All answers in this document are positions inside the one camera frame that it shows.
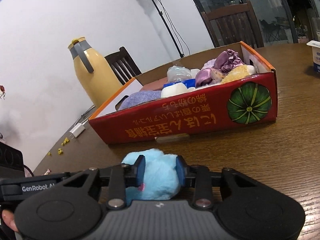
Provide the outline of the person's left hand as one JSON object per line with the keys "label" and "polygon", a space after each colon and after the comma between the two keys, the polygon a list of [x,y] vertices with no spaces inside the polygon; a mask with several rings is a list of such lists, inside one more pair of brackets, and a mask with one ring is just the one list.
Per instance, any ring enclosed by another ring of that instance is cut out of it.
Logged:
{"label": "person's left hand", "polygon": [[3,210],[2,211],[2,218],[4,223],[14,232],[18,232],[16,223],[15,223],[15,216],[14,213],[10,210]]}

